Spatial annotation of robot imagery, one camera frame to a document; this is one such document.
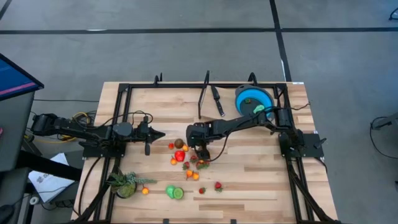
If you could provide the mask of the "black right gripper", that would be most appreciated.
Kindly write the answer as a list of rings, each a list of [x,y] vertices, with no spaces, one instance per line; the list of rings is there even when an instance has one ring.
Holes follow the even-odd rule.
[[[206,159],[206,160],[210,160],[211,159],[211,156],[210,156],[210,152],[209,152],[209,150],[208,150],[208,148],[207,148],[207,144],[206,143],[204,143],[204,144],[199,144],[198,146],[195,146],[194,147],[194,150],[195,150],[195,152],[197,153],[197,154],[199,154],[198,155],[198,158],[199,159],[201,159],[201,160],[204,160],[204,159]]]

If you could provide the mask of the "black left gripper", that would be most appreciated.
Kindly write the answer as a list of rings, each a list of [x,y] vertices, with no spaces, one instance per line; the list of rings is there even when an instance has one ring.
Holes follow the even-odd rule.
[[[144,127],[144,132],[148,135],[145,140],[144,133],[142,132],[142,128]],[[144,153],[146,156],[150,155],[150,145],[165,136],[165,133],[154,130],[151,126],[149,126],[149,117],[144,117],[144,122],[141,121],[137,128],[133,130],[132,133],[132,141],[133,142],[144,142],[145,141],[145,148]]]

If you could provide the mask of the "black kitchen knife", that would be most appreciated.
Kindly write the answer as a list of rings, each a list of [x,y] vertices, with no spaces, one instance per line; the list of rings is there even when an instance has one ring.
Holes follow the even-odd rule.
[[[216,103],[216,107],[218,109],[218,112],[219,112],[220,116],[223,117],[225,115],[225,113],[223,111],[223,107],[222,107],[221,102],[220,102],[220,94],[218,93],[217,88],[215,86],[213,86],[213,85],[211,86],[211,92],[213,94],[213,99],[214,99],[214,101]]]

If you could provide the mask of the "blue collapsible bowl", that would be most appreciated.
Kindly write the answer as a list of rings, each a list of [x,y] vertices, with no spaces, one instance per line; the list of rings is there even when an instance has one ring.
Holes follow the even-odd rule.
[[[251,99],[251,104],[245,104],[246,98]],[[253,115],[253,110],[257,105],[264,105],[265,109],[274,106],[274,100],[265,89],[244,84],[235,90],[235,107],[241,116]]]

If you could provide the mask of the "green potted plant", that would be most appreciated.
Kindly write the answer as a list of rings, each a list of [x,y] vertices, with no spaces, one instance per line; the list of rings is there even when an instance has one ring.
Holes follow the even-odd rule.
[[[155,179],[138,177],[135,172],[122,173],[121,171],[112,172],[106,181],[111,187],[112,193],[121,198],[129,198],[136,193],[138,185],[156,184]]]

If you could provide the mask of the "black cart beam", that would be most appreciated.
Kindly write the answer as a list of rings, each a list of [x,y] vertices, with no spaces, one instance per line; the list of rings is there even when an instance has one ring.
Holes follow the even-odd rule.
[[[59,162],[51,161],[33,153],[21,151],[17,158],[15,168],[29,168],[37,172],[54,175],[64,179],[79,181],[81,178],[81,169],[68,166]]]

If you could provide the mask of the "white paper sheet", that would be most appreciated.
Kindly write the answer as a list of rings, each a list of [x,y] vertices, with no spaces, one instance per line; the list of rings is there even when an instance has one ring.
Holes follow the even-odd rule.
[[[51,157],[50,160],[70,166],[63,152]],[[75,182],[74,180],[64,179],[34,170],[29,172],[28,178],[44,203],[54,199],[58,194]]]

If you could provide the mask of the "grey workstation cabinet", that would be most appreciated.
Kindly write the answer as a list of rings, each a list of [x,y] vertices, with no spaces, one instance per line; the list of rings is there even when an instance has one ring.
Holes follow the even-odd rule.
[[[0,172],[16,166],[34,100],[34,93],[0,101]]]

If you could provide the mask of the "monitor with blue screen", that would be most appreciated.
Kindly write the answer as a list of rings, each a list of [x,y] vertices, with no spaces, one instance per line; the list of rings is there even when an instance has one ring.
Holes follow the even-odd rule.
[[[0,53],[0,101],[43,88],[42,82]]]

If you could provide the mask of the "black aluminium table frame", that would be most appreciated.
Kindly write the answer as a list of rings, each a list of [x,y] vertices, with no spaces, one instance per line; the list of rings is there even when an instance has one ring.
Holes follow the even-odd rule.
[[[252,128],[233,133],[225,141],[210,145],[213,158],[199,179],[186,179],[181,164],[172,165],[174,154],[169,143],[185,137],[189,124],[199,122],[198,102],[202,82],[134,82],[131,90],[120,90],[119,83],[103,85],[96,112],[96,124],[114,115],[129,113],[129,121],[138,123],[142,112],[153,116],[152,127],[165,133],[154,141],[150,155],[143,143],[129,143],[121,159],[124,173],[155,179],[149,193],[137,191],[122,199],[106,192],[91,220],[112,224],[140,223],[295,223],[307,211],[302,194],[290,190],[287,164],[280,153],[276,134],[266,128]],[[215,191],[220,182],[222,192]],[[184,190],[180,200],[171,199],[165,189],[174,185]],[[204,194],[199,189],[205,187]]]

